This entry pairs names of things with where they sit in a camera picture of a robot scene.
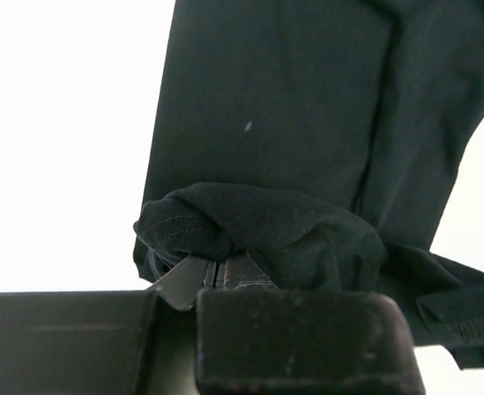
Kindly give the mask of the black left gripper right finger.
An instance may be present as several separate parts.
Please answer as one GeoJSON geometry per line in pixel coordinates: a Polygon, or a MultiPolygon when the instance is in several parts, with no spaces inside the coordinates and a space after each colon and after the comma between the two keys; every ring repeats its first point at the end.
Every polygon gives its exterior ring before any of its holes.
{"type": "Polygon", "coordinates": [[[372,292],[281,290],[247,256],[209,263],[196,302],[202,394],[423,394],[398,305],[372,292]]]}

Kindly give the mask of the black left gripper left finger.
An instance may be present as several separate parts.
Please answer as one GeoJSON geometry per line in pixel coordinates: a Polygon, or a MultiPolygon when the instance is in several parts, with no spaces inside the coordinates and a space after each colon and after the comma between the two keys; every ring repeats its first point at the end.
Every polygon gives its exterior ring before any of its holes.
{"type": "Polygon", "coordinates": [[[188,257],[145,290],[0,293],[0,394],[194,394],[199,290],[188,257]]]}

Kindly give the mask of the black t-shirt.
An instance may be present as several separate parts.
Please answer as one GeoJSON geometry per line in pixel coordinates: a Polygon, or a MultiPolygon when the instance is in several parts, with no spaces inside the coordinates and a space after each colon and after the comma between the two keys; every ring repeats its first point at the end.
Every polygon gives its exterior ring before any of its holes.
{"type": "Polygon", "coordinates": [[[484,272],[430,245],[484,117],[484,1],[178,1],[133,260],[373,290],[484,368],[484,272]]]}

